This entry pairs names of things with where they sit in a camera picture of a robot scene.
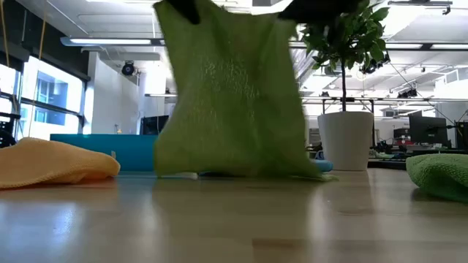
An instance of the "black monitor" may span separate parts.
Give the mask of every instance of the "black monitor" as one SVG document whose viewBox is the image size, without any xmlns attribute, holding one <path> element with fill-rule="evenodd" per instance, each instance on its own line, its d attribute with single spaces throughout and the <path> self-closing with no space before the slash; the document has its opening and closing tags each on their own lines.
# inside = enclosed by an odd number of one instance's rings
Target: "black monitor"
<svg viewBox="0 0 468 263">
<path fill-rule="evenodd" d="M 158 135 L 164 128 L 168 119 L 169 115 L 142 118 L 140 134 Z"/>
<path fill-rule="evenodd" d="M 410 116 L 409 124 L 412 142 L 448 144 L 447 123 L 444 118 Z"/>
</svg>

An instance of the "green microfiber cloth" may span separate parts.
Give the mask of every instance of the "green microfiber cloth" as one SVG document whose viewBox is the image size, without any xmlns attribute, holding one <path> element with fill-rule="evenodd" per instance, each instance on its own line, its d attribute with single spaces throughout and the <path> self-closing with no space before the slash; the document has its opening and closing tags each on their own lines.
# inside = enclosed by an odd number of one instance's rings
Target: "green microfiber cloth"
<svg viewBox="0 0 468 263">
<path fill-rule="evenodd" d="M 468 202 L 468 155 L 427 154 L 407 159 L 409 177 L 427 194 Z"/>
<path fill-rule="evenodd" d="M 169 3 L 154 5 L 173 66 L 178 103 L 154 145 L 158 175 L 327 180 L 304 151 L 305 119 L 288 39 L 276 14 L 233 14 L 195 0 L 192 25 Z"/>
</svg>

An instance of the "orange towel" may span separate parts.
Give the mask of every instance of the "orange towel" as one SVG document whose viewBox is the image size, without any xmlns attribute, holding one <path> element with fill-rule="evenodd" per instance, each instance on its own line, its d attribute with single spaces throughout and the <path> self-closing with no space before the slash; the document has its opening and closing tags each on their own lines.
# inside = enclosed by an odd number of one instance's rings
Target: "orange towel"
<svg viewBox="0 0 468 263">
<path fill-rule="evenodd" d="M 120 164 L 111 156 L 62 142 L 24 138 L 0 149 L 0 188 L 35 183 L 78 183 L 116 176 Z"/>
</svg>

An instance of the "white planter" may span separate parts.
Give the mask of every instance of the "white planter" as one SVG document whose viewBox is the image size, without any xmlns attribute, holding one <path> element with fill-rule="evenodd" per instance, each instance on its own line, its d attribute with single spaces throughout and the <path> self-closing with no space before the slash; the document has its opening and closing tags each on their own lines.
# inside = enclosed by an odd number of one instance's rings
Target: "white planter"
<svg viewBox="0 0 468 263">
<path fill-rule="evenodd" d="M 323 153 L 325 159 L 333 163 L 333 169 L 367 169 L 373 118 L 372 113 L 365 112 L 329 113 L 319 116 Z"/>
</svg>

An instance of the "green plant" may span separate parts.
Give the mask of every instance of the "green plant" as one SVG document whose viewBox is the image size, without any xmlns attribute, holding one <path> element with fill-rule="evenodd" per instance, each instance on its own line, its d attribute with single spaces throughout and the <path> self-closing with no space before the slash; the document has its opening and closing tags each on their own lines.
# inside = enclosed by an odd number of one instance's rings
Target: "green plant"
<svg viewBox="0 0 468 263">
<path fill-rule="evenodd" d="M 382 39 L 385 29 L 381 22 L 388 15 L 388 7 L 374 12 L 377 4 L 369 6 L 369 0 L 363 0 L 355 12 L 341 14 L 329 22 L 307 24 L 302 31 L 307 53 L 316 50 L 313 59 L 316 64 L 312 69 L 327 66 L 335 70 L 341 62 L 343 79 L 343 111 L 346 111 L 346 72 L 355 63 L 369 67 L 371 60 L 384 59 L 385 41 Z"/>
</svg>

